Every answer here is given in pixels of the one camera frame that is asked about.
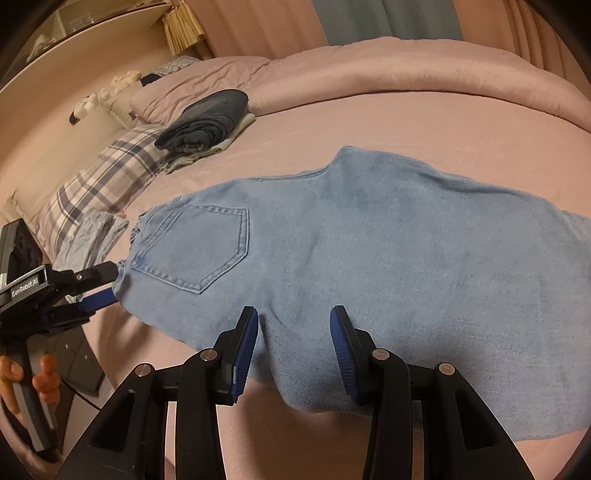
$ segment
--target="metal screw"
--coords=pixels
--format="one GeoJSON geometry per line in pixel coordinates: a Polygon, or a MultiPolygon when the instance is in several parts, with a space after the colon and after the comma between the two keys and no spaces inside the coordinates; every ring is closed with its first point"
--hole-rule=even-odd
{"type": "Polygon", "coordinates": [[[390,352],[388,352],[384,348],[376,348],[373,352],[371,352],[371,355],[376,360],[387,360],[388,358],[390,358],[390,352]]]}
{"type": "Polygon", "coordinates": [[[206,362],[210,362],[211,360],[215,360],[217,358],[217,352],[213,348],[208,348],[199,354],[201,360],[206,362]]]}
{"type": "Polygon", "coordinates": [[[135,367],[135,374],[138,377],[145,377],[152,371],[152,367],[148,364],[141,364],[135,367]]]}
{"type": "Polygon", "coordinates": [[[456,369],[452,364],[441,364],[439,365],[439,371],[443,375],[453,375],[456,373],[456,369]]]}

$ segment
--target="tassel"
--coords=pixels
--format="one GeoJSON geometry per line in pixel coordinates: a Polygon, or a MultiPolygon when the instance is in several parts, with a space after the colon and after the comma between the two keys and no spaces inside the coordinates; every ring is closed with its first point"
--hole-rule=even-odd
{"type": "Polygon", "coordinates": [[[172,55],[178,55],[205,38],[203,28],[184,0],[164,14],[162,22],[172,55]]]}

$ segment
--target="hand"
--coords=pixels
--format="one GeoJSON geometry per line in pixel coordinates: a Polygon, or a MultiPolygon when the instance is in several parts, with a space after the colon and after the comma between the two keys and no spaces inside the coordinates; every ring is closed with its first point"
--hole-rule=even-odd
{"type": "MultiPolygon", "coordinates": [[[[57,373],[57,359],[53,355],[43,355],[39,360],[41,372],[33,377],[33,387],[39,392],[39,399],[45,403],[57,404],[60,401],[59,385],[60,375],[57,373]]],[[[8,407],[8,410],[25,427],[25,421],[17,399],[14,396],[12,382],[20,382],[24,372],[22,367],[10,360],[7,356],[0,356],[0,397],[8,407]]]]}

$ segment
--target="jeans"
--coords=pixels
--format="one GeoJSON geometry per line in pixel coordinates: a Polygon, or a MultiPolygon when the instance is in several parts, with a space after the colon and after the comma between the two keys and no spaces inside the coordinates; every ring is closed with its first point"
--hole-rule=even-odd
{"type": "Polygon", "coordinates": [[[115,294],[213,346],[261,314],[250,374],[300,410],[360,410],[329,333],[347,308],[378,347],[451,362],[513,440],[591,421],[591,220],[399,155],[345,147],[325,168],[235,180],[143,214],[115,294]]]}

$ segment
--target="teddy bear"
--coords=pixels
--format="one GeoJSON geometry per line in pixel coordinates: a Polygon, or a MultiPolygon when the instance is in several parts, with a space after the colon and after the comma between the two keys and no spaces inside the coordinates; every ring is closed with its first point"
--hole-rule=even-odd
{"type": "Polygon", "coordinates": [[[91,93],[76,104],[74,111],[70,115],[70,123],[76,125],[91,110],[105,103],[129,85],[139,81],[141,77],[141,72],[137,70],[129,70],[122,75],[116,75],[112,78],[109,86],[101,88],[98,92],[91,93]]]}

